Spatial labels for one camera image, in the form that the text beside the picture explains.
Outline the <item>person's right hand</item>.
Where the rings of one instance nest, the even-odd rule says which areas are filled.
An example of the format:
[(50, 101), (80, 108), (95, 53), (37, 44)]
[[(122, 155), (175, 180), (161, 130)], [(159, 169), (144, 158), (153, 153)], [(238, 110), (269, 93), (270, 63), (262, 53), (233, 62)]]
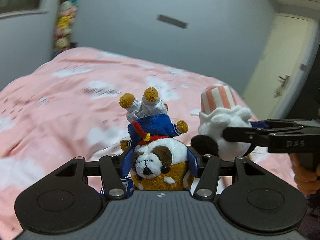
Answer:
[(295, 174), (294, 180), (299, 191), (304, 195), (315, 194), (320, 188), (318, 180), (319, 165), (317, 166), (316, 171), (313, 172), (307, 170), (300, 164), (297, 154), (290, 154), (290, 159), (292, 163), (292, 170)]

